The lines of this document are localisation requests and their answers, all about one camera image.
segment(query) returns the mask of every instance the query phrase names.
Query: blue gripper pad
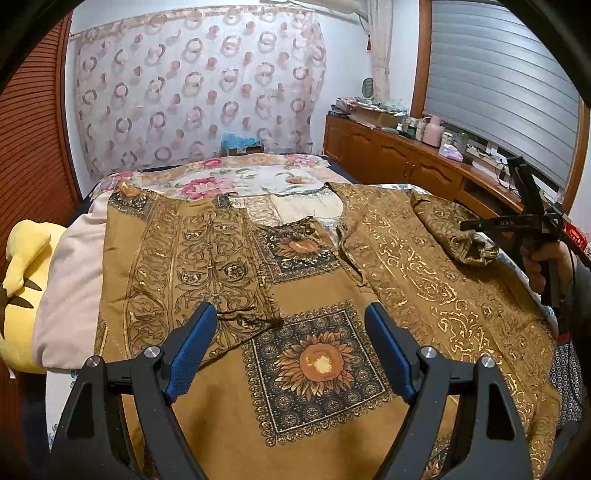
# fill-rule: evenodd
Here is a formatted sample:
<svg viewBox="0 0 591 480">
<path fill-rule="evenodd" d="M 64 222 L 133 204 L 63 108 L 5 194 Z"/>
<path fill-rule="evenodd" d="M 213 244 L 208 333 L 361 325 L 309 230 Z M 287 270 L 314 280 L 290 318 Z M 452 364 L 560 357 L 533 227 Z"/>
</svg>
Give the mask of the blue gripper pad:
<svg viewBox="0 0 591 480">
<path fill-rule="evenodd" d="M 372 303 L 365 309 L 365 330 L 378 354 L 379 362 L 382 364 L 392 391 L 400 395 L 406 403 L 410 403 L 417 394 L 411 380 L 411 368 L 390 329 L 386 326 L 385 321 L 388 320 L 393 328 L 398 328 L 380 304 Z"/>
<path fill-rule="evenodd" d="M 170 404 L 189 391 L 216 328 L 217 310 L 208 305 L 170 365 L 170 380 L 164 391 Z"/>
</svg>

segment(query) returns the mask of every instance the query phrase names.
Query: hand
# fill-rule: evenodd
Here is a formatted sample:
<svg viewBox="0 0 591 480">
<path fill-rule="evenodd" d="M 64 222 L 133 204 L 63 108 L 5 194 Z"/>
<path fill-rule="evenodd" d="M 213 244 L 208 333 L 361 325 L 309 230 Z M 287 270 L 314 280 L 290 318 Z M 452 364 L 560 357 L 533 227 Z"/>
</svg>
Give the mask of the hand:
<svg viewBox="0 0 591 480">
<path fill-rule="evenodd" d="M 544 291 L 547 279 L 541 274 L 542 266 L 539 262 L 555 260 L 560 278 L 560 291 L 566 294 L 570 283 L 573 281 L 573 266 L 570 259 L 569 248 L 563 242 L 552 242 L 544 244 L 539 250 L 530 253 L 524 246 L 519 253 L 523 257 L 525 274 L 530 279 L 530 288 L 536 293 Z M 577 257 L 573 254 L 573 262 L 576 268 Z"/>
</svg>

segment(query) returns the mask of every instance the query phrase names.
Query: plush toy ear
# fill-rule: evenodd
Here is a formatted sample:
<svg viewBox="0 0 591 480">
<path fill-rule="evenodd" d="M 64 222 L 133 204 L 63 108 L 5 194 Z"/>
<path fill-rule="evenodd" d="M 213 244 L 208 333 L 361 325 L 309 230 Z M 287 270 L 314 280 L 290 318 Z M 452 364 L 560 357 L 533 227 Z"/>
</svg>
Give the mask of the plush toy ear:
<svg viewBox="0 0 591 480">
<path fill-rule="evenodd" d="M 10 262 L 2 287 L 12 297 L 24 283 L 25 270 L 51 240 L 51 232 L 32 220 L 18 222 L 6 244 L 6 259 Z"/>
</svg>

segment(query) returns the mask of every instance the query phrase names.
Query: pink thermos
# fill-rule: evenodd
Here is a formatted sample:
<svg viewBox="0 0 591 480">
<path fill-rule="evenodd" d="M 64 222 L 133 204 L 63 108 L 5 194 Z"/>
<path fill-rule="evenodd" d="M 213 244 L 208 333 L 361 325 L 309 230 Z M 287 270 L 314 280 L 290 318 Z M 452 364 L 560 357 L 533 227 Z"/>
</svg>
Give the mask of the pink thermos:
<svg viewBox="0 0 591 480">
<path fill-rule="evenodd" d="M 439 147 L 441 145 L 441 134 L 444 128 L 440 125 L 441 119 L 438 116 L 432 116 L 431 121 L 425 127 L 423 134 L 423 142 L 432 147 Z"/>
</svg>

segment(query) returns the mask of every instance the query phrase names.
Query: white wall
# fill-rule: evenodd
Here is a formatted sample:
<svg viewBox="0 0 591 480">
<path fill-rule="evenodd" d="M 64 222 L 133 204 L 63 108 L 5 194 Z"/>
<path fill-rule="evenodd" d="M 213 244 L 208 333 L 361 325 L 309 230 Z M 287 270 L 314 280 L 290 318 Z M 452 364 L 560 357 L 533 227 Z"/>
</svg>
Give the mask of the white wall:
<svg viewBox="0 0 591 480">
<path fill-rule="evenodd" d="M 410 109 L 418 56 L 418 0 L 392 0 L 392 50 L 390 52 L 390 99 Z"/>
<path fill-rule="evenodd" d="M 256 5 L 258 0 L 238 2 L 231 0 L 85 0 L 74 10 L 70 31 L 75 34 L 122 18 L 163 10 L 207 5 L 235 5 L 236 3 Z M 322 152 L 324 123 L 330 105 L 338 96 L 361 95 L 361 83 L 371 76 L 371 61 L 366 51 L 367 36 L 359 25 L 357 16 L 319 12 L 318 19 L 326 42 L 326 74 L 322 93 L 311 120 L 315 153 Z M 84 163 L 76 126 L 73 89 L 74 55 L 74 43 L 70 42 L 66 55 L 66 117 L 74 169 L 82 194 L 86 195 L 93 184 Z"/>
<path fill-rule="evenodd" d="M 589 130 L 589 138 L 591 139 L 591 129 Z M 569 217 L 578 228 L 586 233 L 591 233 L 591 148 L 589 147 L 587 147 L 581 183 Z"/>
</svg>

